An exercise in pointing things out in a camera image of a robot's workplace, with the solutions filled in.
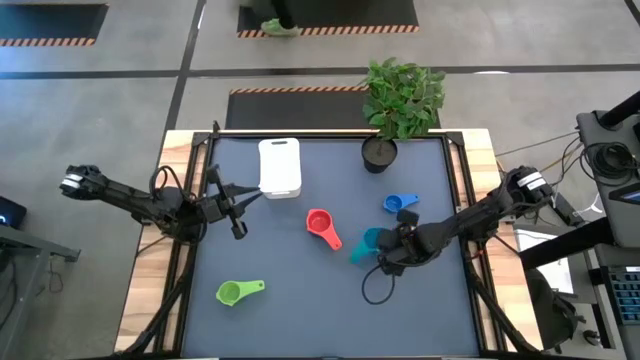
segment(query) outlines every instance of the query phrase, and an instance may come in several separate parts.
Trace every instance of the measuring cup handle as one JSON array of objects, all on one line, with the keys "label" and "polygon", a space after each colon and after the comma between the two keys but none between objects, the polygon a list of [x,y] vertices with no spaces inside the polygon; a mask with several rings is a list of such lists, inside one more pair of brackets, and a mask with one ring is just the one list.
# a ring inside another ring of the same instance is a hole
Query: measuring cup handle
[{"label": "measuring cup handle", "polygon": [[333,228],[333,225],[322,234],[322,237],[334,251],[340,250],[340,248],[342,247],[342,241],[340,241],[340,238],[338,237],[336,230]]}]

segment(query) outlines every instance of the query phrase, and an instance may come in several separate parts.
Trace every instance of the green shoe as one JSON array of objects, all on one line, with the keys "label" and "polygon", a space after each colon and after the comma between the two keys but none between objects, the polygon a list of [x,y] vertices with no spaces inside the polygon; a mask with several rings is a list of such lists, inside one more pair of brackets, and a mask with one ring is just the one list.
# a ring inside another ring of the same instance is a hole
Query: green shoe
[{"label": "green shoe", "polygon": [[280,20],[271,19],[269,21],[265,21],[260,26],[262,31],[264,31],[267,35],[271,36],[298,36],[300,35],[300,29],[296,26],[292,29],[285,29],[280,25]]}]

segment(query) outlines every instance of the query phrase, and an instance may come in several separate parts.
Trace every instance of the green measuring cup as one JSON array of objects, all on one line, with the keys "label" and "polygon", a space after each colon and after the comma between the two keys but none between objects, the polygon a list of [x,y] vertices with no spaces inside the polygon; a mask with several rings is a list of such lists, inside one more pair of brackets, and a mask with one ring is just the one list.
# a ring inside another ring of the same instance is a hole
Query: green measuring cup
[{"label": "green measuring cup", "polygon": [[226,281],[220,285],[216,299],[229,306],[235,305],[242,298],[264,290],[264,281]]}]

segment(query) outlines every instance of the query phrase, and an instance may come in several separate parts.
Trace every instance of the white plastic container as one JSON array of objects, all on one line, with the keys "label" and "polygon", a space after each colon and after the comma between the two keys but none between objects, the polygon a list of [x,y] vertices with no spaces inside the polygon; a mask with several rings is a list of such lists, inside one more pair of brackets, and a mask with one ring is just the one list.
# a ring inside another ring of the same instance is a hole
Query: white plastic container
[{"label": "white plastic container", "polygon": [[262,140],[260,190],[267,199],[298,197],[302,189],[300,142],[295,138]]}]

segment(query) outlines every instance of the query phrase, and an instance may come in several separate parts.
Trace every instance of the person's leg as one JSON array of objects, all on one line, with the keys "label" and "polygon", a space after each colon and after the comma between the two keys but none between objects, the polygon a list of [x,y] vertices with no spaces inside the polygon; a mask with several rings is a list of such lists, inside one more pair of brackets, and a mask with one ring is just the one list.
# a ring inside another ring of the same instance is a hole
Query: person's leg
[{"label": "person's leg", "polygon": [[271,0],[278,18],[262,23],[262,31],[271,36],[297,36],[300,29],[293,22],[285,0]]},{"label": "person's leg", "polygon": [[291,17],[291,13],[287,8],[285,0],[271,0],[271,4],[280,19],[280,25],[282,25],[284,29],[293,29],[296,24],[293,22],[293,18]]}]

